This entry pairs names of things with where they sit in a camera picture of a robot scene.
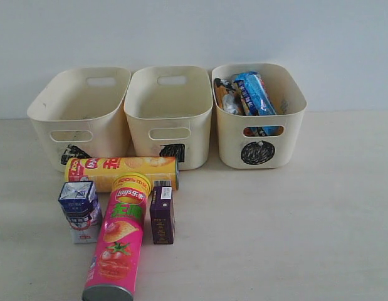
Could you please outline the purple drink carton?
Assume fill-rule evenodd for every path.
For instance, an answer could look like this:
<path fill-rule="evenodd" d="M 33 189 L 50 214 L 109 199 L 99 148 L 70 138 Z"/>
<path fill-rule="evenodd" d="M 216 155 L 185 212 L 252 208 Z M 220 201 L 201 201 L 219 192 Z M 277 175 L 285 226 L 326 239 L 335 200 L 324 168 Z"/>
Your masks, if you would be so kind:
<path fill-rule="evenodd" d="M 172 245 L 175 237 L 174 199 L 171 186 L 155 186 L 150 202 L 152 239 L 156 245 Z"/>

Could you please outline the orange snack bag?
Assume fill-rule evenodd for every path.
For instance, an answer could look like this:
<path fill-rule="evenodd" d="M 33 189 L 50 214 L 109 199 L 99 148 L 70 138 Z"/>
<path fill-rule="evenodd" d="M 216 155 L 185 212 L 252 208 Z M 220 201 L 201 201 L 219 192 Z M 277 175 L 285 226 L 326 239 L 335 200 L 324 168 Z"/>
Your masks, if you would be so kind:
<path fill-rule="evenodd" d="M 216 103 L 219 108 L 229 114 L 245 116 L 241 96 L 231 82 L 225 79 L 215 78 L 213 86 Z"/>

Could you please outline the blue instant noodle packet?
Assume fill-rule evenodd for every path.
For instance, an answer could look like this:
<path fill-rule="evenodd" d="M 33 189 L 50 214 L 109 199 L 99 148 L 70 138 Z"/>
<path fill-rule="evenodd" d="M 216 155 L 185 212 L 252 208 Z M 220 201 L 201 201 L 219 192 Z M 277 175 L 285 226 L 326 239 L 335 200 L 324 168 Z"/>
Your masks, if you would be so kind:
<path fill-rule="evenodd" d="M 236 115 L 255 117 L 277 115 L 260 74 L 247 71 L 238 74 L 233 81 L 234 113 Z M 243 130 L 247 137 L 278 136 L 283 132 L 282 126 L 252 126 Z"/>

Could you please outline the blue white milk carton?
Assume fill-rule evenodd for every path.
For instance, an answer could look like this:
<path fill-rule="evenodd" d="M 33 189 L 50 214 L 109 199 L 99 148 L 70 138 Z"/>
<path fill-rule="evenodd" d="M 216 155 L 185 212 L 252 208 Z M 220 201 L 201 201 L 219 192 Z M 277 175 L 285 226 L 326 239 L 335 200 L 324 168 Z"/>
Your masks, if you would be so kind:
<path fill-rule="evenodd" d="M 94 182 L 65 182 L 58 202 L 70 226 L 72 241 L 96 243 L 103 217 Z"/>

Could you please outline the middle cream plastic bin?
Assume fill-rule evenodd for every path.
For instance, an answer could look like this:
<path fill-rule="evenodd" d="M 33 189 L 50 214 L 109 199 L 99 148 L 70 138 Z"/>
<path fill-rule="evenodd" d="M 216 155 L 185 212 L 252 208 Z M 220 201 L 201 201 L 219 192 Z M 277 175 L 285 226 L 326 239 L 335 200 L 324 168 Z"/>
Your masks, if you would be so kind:
<path fill-rule="evenodd" d="M 124 111 L 137 156 L 172 156 L 179 169 L 201 167 L 209 152 L 212 88 L 198 66 L 153 66 L 136 71 Z"/>

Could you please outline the cream plastic bin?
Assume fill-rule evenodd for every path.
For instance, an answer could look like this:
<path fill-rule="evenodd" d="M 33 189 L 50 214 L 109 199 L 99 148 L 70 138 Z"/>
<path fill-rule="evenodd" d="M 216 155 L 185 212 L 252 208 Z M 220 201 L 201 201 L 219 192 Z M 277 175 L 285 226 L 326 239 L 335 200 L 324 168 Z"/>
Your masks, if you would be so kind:
<path fill-rule="evenodd" d="M 122 67 L 74 68 L 57 74 L 35 98 L 27 115 L 57 171 L 64 172 L 72 154 L 126 155 L 123 105 L 130 79 Z"/>
<path fill-rule="evenodd" d="M 271 169 L 287 164 L 293 154 L 307 101 L 290 73 L 271 63 L 240 63 L 213 69 L 215 78 L 232 82 L 236 75 L 256 71 L 266 85 L 276 115 L 233 115 L 216 106 L 221 160 L 236 169 Z"/>
<path fill-rule="evenodd" d="M 124 111 L 137 156 L 172 156 L 179 169 L 201 167 L 209 152 L 212 88 L 198 66 L 153 66 L 136 71 Z"/>

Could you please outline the right cream plastic bin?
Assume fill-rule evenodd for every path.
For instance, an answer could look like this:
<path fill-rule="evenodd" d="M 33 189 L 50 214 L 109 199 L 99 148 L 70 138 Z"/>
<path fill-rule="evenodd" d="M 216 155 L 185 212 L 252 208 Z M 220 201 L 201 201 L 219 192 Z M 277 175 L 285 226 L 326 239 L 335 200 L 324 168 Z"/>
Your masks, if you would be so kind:
<path fill-rule="evenodd" d="M 232 82 L 236 75 L 256 71 L 266 85 L 276 115 L 233 115 L 216 106 L 221 160 L 236 169 L 271 169 L 287 164 L 293 154 L 307 101 L 290 73 L 271 63 L 240 63 L 213 69 L 215 78 Z"/>

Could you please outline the yellow Lays chips can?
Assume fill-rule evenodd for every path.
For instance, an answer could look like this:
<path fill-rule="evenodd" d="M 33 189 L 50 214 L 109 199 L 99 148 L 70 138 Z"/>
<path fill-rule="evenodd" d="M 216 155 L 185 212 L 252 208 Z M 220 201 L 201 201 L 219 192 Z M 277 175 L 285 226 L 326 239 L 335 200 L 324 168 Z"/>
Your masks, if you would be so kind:
<path fill-rule="evenodd" d="M 65 166 L 65 181 L 93 181 L 98 192 L 107 193 L 114 180 L 128 172 L 145 175 L 153 186 L 179 188 L 175 157 L 71 158 Z"/>

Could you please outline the left cream plastic bin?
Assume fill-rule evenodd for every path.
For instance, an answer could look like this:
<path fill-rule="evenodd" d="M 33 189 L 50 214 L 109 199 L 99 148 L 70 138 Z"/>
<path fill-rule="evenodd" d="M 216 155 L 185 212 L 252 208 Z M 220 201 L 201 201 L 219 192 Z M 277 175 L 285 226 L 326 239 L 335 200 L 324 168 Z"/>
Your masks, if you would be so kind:
<path fill-rule="evenodd" d="M 64 172 L 72 154 L 126 155 L 123 105 L 130 79 L 122 67 L 74 68 L 57 74 L 35 98 L 27 115 L 57 171 Z"/>

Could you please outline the pink Lays chips can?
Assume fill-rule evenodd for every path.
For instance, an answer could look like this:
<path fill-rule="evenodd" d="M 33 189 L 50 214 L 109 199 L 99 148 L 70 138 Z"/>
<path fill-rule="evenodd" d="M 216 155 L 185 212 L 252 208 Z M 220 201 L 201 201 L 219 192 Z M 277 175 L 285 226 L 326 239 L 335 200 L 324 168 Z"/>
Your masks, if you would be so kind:
<path fill-rule="evenodd" d="M 149 179 L 125 173 L 112 184 L 82 300 L 133 300 L 144 233 Z"/>

